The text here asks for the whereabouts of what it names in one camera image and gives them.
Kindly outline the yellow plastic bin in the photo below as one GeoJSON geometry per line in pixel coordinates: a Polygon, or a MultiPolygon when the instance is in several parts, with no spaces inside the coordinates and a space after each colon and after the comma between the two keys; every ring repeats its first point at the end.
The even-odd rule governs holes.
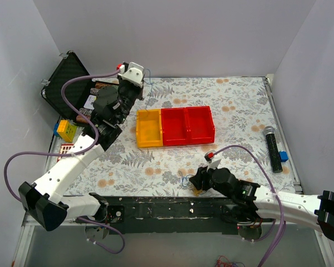
{"type": "Polygon", "coordinates": [[[163,146],[161,109],[137,111],[136,142],[138,148],[163,146]]]}

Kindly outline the red double plastic bin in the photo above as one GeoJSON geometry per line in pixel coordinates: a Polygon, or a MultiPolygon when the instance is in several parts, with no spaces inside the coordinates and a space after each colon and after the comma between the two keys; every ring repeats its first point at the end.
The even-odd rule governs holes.
{"type": "Polygon", "coordinates": [[[163,108],[161,124],[164,146],[211,144],[215,140],[209,106],[163,108]]]}

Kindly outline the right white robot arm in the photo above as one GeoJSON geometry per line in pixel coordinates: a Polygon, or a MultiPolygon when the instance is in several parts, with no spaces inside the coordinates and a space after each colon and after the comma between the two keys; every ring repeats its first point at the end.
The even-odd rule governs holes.
{"type": "Polygon", "coordinates": [[[227,168],[200,167],[189,181],[197,190],[214,189],[230,199],[237,208],[239,221],[284,219],[286,222],[313,228],[334,241],[334,192],[321,195],[273,193],[257,183],[238,180],[227,168]]]}

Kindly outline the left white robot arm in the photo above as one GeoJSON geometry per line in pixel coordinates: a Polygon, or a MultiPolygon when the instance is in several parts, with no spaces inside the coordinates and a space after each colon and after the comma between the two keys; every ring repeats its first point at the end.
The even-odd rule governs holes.
{"type": "Polygon", "coordinates": [[[93,128],[85,128],[72,149],[32,184],[18,189],[24,209],[46,230],[58,228],[66,219],[90,217],[100,223],[107,217],[104,197],[89,193],[65,197],[73,181],[115,142],[136,100],[143,97],[143,83],[120,79],[118,88],[99,90],[92,113],[93,128]]]}

